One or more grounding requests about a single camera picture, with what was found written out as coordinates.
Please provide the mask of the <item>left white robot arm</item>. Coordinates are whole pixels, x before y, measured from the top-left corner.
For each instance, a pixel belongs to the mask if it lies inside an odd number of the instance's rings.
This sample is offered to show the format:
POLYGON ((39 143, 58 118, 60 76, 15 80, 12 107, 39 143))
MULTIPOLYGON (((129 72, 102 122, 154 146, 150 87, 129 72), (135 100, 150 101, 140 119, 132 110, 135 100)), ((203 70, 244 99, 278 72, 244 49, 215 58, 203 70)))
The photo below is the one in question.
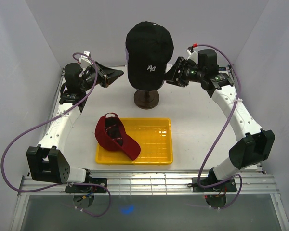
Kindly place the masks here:
POLYGON ((123 71, 105 67, 100 63, 86 68, 78 63, 64 67, 58 110, 50 127, 37 146, 26 152, 31 177, 36 181, 58 184, 76 183, 81 192, 92 188, 92 179, 83 168, 72 167, 63 155, 66 140, 86 104, 86 92, 94 84, 107 88, 123 75, 123 71))

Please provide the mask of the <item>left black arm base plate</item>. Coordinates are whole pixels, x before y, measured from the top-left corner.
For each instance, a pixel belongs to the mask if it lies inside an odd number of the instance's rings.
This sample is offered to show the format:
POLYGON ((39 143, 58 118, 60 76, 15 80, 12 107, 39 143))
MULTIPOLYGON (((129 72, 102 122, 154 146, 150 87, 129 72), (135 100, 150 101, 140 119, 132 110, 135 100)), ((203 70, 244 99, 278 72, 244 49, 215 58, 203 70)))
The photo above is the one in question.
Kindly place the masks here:
POLYGON ((106 193, 107 178, 91 178, 86 185, 72 185, 65 187, 65 193, 106 193))

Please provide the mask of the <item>purple LA cap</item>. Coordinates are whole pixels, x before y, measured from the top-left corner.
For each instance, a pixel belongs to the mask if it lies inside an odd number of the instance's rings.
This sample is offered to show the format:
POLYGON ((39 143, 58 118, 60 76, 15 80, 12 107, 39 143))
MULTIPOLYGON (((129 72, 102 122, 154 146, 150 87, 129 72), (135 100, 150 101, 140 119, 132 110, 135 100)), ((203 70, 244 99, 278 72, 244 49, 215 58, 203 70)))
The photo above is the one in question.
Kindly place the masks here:
POLYGON ((129 62, 129 53, 128 53, 127 48, 125 48, 125 55, 126 55, 126 62, 127 62, 127 65, 128 65, 128 62, 129 62))

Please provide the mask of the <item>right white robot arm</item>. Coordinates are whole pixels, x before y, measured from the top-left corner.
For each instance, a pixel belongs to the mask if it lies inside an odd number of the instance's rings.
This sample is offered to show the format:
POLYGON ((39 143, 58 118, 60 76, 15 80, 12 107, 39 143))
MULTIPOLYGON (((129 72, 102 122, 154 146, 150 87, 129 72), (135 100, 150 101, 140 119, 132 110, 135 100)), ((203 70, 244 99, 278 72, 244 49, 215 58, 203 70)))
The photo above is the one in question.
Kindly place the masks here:
POLYGON ((195 51, 196 47, 194 44, 187 49, 188 58, 178 57, 165 74, 165 80, 178 87, 200 83, 227 118, 222 130, 231 126, 236 136, 237 143, 229 150, 228 157, 212 168, 207 177, 197 179, 197 187, 219 191, 241 170, 267 160, 275 135, 271 130, 264 130, 246 109, 239 96, 239 81, 217 64, 220 51, 207 45, 195 51))

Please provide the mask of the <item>black cap red trim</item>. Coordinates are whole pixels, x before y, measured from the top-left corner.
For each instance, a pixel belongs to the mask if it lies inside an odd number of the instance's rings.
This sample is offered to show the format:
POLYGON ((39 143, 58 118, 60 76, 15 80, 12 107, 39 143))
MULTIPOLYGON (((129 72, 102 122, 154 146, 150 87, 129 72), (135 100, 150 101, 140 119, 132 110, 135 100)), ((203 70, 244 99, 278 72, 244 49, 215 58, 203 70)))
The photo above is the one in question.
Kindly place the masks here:
POLYGON ((160 89, 174 50, 169 31, 153 22, 140 22, 128 32, 125 46, 129 83, 141 91, 160 89))

